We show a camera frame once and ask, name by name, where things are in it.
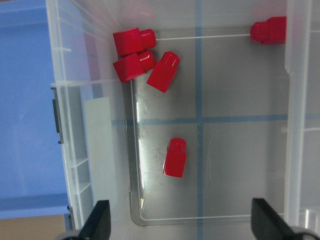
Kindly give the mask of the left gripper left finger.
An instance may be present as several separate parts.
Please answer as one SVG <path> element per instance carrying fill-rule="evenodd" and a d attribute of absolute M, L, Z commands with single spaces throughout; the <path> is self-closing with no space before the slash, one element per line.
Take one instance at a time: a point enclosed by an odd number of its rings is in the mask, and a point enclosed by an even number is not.
<path fill-rule="evenodd" d="M 109 200 L 99 200 L 78 234 L 80 240 L 109 240 L 111 211 Z"/>

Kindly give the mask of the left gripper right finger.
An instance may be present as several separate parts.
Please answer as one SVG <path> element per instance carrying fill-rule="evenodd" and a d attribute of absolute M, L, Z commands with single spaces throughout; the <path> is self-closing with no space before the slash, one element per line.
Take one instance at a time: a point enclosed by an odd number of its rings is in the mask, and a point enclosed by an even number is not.
<path fill-rule="evenodd" d="M 251 201 L 251 231 L 256 240 L 301 240 L 264 198 Z"/>

